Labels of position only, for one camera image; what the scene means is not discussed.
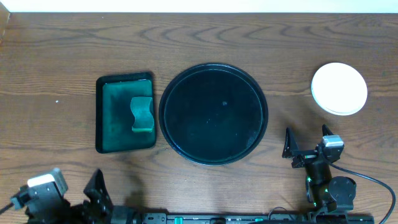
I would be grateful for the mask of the white plate with green stain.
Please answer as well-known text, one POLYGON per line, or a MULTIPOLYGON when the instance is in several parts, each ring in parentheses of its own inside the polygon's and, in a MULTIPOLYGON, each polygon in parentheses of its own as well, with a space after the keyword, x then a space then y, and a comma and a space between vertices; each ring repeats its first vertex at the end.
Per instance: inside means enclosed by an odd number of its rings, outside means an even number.
POLYGON ((363 76, 352 66, 339 62, 327 63, 314 73, 311 92, 320 108, 338 116, 359 112, 368 98, 363 76))

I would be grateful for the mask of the yellow green sponge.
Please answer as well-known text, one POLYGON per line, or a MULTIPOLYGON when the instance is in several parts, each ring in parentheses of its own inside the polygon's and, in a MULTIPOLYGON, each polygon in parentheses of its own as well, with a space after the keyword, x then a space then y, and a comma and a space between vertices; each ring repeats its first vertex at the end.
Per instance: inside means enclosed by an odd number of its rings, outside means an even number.
POLYGON ((151 112, 152 97, 137 96, 131 99, 130 109, 134 116, 132 131, 135 133, 150 133, 154 130, 154 117, 151 112))

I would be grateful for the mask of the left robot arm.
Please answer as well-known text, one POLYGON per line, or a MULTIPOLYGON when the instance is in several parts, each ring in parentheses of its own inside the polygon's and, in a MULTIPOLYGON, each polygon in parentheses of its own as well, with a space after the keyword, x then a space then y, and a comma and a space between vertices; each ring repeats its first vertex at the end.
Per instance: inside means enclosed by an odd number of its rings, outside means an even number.
POLYGON ((71 205, 64 195, 68 185, 59 168, 37 175, 27 181, 10 203, 1 209, 26 208, 28 223, 140 223, 134 209, 114 205, 106 190, 103 173, 96 170, 83 190, 88 197, 82 203, 71 205))

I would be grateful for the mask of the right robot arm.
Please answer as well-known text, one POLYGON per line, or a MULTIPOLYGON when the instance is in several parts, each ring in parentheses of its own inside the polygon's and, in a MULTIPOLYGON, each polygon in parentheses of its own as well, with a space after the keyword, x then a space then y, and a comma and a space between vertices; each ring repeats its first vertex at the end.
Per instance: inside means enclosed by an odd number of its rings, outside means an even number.
POLYGON ((320 213, 346 213, 354 208, 356 182, 349 177, 333 177, 330 171, 340 159, 345 144, 326 125, 322 126, 322 133, 314 149, 301 150, 292 130, 287 128, 282 157, 292 160, 292 168, 305 169, 308 201, 314 203, 320 213))

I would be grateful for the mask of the black rectangular water tray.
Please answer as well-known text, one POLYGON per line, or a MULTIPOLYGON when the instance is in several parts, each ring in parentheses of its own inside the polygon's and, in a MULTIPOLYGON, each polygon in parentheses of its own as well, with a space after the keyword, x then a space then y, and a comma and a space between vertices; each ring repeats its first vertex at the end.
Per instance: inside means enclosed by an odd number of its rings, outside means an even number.
POLYGON ((151 148, 156 142, 156 127, 150 133, 132 131, 134 116, 131 99, 152 97, 151 112, 155 121, 153 74, 150 71, 108 75, 96 81, 97 152, 106 154, 151 148))

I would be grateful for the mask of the round black tray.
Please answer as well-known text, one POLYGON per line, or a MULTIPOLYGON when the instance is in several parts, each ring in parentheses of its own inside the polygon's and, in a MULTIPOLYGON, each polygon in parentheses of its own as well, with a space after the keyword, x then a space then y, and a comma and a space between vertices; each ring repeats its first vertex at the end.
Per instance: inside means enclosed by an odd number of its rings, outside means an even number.
POLYGON ((221 166, 250 154, 268 124, 266 97, 244 70, 203 63, 179 73, 159 103, 165 140, 189 161, 221 166))

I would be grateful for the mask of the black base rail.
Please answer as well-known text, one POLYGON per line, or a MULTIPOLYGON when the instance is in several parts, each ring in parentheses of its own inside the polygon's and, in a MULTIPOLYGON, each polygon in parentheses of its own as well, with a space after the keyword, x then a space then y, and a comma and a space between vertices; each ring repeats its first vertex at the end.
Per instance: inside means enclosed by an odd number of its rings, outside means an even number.
POLYGON ((202 215, 145 213, 141 224, 375 224, 369 215, 319 215, 272 213, 267 215, 202 215))

